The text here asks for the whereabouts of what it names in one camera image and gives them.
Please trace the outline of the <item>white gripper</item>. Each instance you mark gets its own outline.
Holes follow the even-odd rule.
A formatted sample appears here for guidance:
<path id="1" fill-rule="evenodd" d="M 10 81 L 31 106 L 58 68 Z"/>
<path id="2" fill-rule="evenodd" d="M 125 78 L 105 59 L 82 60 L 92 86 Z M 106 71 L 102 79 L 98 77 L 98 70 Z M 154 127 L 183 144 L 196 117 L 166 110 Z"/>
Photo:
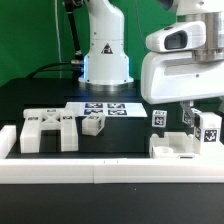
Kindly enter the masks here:
<path id="1" fill-rule="evenodd" d="M 206 41 L 202 21 L 177 22 L 146 38 L 141 95 L 149 104 L 180 102 L 182 122 L 194 125 L 196 100 L 224 95 L 224 60 L 198 62 L 194 51 Z"/>

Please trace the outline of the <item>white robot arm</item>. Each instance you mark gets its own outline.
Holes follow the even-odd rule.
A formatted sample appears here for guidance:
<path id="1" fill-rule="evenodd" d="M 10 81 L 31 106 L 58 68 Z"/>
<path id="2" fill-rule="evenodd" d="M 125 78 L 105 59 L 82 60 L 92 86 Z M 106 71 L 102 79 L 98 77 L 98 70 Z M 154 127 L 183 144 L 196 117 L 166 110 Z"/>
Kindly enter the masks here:
<path id="1" fill-rule="evenodd" d="M 153 104 L 224 96 L 224 0 L 158 0 L 176 22 L 145 39 L 141 96 Z M 95 89 L 129 85 L 125 19 L 109 0 L 64 0 L 74 35 L 78 83 Z"/>

